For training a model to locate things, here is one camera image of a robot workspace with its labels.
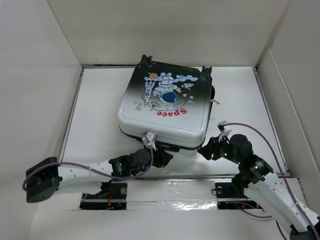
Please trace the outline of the black white space suitcase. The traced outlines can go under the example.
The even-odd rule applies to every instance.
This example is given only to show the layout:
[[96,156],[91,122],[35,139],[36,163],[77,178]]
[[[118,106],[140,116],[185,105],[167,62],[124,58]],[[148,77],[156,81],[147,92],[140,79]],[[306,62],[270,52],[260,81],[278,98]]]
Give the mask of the black white space suitcase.
[[164,63],[142,55],[118,110],[123,134],[139,139],[157,133],[157,143],[185,150],[206,139],[215,88],[212,67]]

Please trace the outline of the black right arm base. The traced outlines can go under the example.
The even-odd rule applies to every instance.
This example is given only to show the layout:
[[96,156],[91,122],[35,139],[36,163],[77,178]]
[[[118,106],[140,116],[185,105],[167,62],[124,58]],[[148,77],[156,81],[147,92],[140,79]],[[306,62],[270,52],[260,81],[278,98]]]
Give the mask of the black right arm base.
[[253,210],[263,208],[232,187],[231,182],[216,182],[211,193],[216,197],[219,210]]

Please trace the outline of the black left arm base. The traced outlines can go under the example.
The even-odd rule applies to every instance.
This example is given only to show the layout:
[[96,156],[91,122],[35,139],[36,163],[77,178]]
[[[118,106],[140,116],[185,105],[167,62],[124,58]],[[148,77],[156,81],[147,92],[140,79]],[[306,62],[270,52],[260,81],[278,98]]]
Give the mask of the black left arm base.
[[126,182],[103,182],[101,191],[96,194],[83,193],[79,208],[82,210],[126,210],[127,209]]

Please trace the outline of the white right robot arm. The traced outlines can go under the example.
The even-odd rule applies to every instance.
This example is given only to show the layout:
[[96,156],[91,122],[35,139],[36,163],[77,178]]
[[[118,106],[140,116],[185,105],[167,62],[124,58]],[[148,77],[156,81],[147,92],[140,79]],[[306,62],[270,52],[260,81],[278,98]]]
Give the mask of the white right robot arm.
[[256,202],[291,240],[320,238],[320,216],[298,200],[273,168],[254,154],[252,143],[245,135],[212,137],[197,151],[207,160],[224,158],[237,164],[239,172],[231,180],[232,193]]

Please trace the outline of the aluminium mounting rail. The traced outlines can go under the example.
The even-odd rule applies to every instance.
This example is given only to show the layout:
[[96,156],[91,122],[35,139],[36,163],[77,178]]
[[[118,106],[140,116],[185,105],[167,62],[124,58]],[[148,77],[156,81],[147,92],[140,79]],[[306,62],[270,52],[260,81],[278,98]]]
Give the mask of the aluminium mounting rail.
[[249,201],[249,198],[215,198],[215,197],[206,197],[206,198],[155,198],[155,199],[135,199],[135,198],[126,198],[126,199],[120,199],[120,198],[112,198],[110,200],[111,203],[131,203],[131,202],[137,202],[137,203],[144,203],[144,202],[150,202],[150,203],[157,203],[157,202],[202,202],[202,201]]

